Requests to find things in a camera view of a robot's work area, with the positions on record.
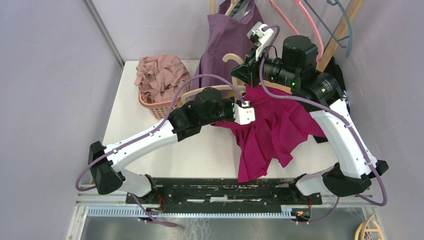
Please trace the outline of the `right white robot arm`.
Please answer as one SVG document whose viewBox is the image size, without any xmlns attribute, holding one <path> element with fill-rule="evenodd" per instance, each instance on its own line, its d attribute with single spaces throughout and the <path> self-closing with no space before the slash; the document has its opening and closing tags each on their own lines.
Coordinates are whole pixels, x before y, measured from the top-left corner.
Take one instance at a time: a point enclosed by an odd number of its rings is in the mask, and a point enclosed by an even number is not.
<svg viewBox="0 0 424 240">
<path fill-rule="evenodd" d="M 317 122 L 337 157 L 333 166 L 297 177 L 288 191 L 289 199 L 302 204 L 309 195 L 319 192 L 331 192 L 338 197 L 361 196 L 372 179 L 379 179 L 389 166 L 364 145 L 336 79 L 317 70 L 317 46 L 306 36 L 292 35 L 284 40 L 281 57 L 271 59 L 264 54 L 271 45 L 269 37 L 249 39 L 253 47 L 244 64 L 230 74 L 251 87 L 261 80 L 289 87 L 291 98 Z"/>
</svg>

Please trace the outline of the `magenta skirt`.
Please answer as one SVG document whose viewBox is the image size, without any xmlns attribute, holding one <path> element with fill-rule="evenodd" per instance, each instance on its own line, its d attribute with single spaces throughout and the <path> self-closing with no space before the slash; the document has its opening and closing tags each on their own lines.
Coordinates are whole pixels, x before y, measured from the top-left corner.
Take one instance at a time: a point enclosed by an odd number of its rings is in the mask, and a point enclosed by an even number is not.
<svg viewBox="0 0 424 240">
<path fill-rule="evenodd" d="M 271 97 L 261 86 L 246 87 L 243 98 L 254 108 L 254 122 L 215 124 L 231 130 L 241 149 L 237 176 L 240 183 L 265 176 L 272 159 L 286 167 L 293 159 L 291 152 L 309 136 L 325 137 L 317 122 L 294 100 Z"/>
</svg>

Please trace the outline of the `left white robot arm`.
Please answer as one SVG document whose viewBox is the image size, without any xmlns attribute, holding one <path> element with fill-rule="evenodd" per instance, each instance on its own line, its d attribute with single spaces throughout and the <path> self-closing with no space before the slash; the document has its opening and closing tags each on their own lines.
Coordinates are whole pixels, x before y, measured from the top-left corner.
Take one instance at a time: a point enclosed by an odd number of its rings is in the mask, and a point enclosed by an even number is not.
<svg viewBox="0 0 424 240">
<path fill-rule="evenodd" d="M 219 90 L 207 87 L 147 130 L 106 146 L 99 141 L 93 143 L 88 165 L 97 193 L 108 195 L 120 190 L 147 204 L 154 202 L 158 191 L 152 177 L 126 167 L 154 150 L 199 134 L 203 126 L 234 122 L 238 106 L 238 102 L 223 98 Z"/>
</svg>

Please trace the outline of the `pink pleated skirt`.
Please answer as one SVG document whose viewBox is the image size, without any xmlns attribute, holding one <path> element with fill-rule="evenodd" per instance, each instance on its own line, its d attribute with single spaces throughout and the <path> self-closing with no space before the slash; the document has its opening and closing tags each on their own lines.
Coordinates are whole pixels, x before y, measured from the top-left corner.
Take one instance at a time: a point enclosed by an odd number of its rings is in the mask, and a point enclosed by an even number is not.
<svg viewBox="0 0 424 240">
<path fill-rule="evenodd" d="M 147 103 L 171 101 L 178 89 L 190 79 L 190 73 L 175 55 L 146 56 L 136 67 L 134 85 Z"/>
</svg>

